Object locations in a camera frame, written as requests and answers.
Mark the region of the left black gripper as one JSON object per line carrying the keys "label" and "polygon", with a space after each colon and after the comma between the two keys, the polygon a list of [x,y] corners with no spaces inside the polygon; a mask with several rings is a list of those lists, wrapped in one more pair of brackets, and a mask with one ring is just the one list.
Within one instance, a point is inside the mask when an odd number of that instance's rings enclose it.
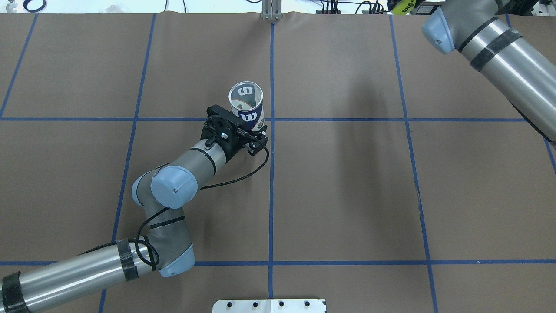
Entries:
{"label": "left black gripper", "polygon": [[241,128],[213,127],[214,145],[218,145],[225,155],[225,162],[230,160],[245,148],[248,154],[254,156],[266,148],[268,137],[265,133],[249,133]]}

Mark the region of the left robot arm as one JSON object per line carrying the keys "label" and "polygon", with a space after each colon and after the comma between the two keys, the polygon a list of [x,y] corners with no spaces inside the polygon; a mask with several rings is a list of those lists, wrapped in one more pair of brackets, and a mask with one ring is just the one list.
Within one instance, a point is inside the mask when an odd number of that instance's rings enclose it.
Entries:
{"label": "left robot arm", "polygon": [[[200,139],[200,121],[2,121],[1,276],[40,269],[147,220],[130,190]],[[203,190],[184,208],[196,259],[268,259],[269,164],[247,180]],[[151,272],[107,290],[104,313],[210,313],[217,300],[268,298],[265,266]]]}

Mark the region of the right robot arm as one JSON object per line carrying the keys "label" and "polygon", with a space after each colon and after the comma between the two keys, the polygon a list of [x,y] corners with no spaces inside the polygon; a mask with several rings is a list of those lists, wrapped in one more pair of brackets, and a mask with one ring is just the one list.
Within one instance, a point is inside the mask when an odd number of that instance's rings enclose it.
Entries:
{"label": "right robot arm", "polygon": [[422,32],[441,53],[465,57],[554,147],[556,68],[498,16],[508,5],[508,0],[447,0]]}

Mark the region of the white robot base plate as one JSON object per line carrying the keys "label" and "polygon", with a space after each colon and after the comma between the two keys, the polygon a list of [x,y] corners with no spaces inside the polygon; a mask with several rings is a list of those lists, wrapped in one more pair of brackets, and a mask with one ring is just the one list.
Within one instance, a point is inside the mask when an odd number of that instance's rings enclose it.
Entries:
{"label": "white robot base plate", "polygon": [[327,313],[321,299],[246,299],[218,300],[213,313]]}

